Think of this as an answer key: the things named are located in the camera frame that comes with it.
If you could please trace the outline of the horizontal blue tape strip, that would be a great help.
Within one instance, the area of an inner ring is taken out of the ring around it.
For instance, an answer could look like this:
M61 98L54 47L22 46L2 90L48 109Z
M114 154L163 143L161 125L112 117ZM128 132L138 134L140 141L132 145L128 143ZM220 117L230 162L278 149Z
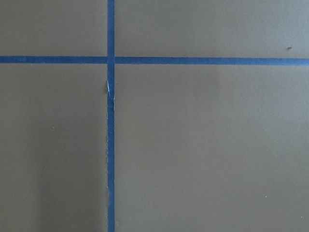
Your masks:
M172 65L268 65L308 66L307 58L193 58L193 57L86 57L1 56L1 63L25 64L172 64Z

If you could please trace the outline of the vertical blue tape strip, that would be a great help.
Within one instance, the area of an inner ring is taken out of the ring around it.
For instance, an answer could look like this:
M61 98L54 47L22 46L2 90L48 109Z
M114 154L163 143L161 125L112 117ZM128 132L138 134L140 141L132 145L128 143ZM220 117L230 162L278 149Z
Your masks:
M115 151L114 151L114 92L115 92L115 0L107 6L107 189L108 231L115 231Z

